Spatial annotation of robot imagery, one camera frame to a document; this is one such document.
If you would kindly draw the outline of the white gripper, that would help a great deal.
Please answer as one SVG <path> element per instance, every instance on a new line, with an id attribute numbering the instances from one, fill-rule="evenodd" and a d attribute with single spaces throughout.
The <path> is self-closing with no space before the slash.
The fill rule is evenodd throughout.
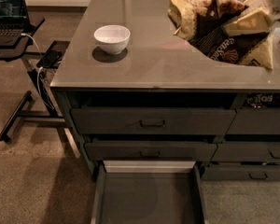
<path id="1" fill-rule="evenodd" d="M 280 0 L 244 0 L 246 9 L 222 25 L 228 36 L 268 33 L 280 21 Z"/>

